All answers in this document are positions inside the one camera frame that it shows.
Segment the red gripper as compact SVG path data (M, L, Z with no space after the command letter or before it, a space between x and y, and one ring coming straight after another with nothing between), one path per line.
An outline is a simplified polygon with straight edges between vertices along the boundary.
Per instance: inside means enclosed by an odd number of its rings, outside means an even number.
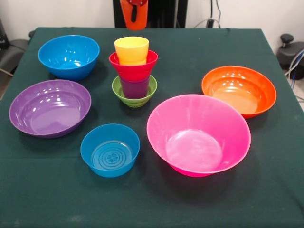
M131 22L135 23L137 19L137 5L144 5L145 0L127 0L127 2L132 5Z

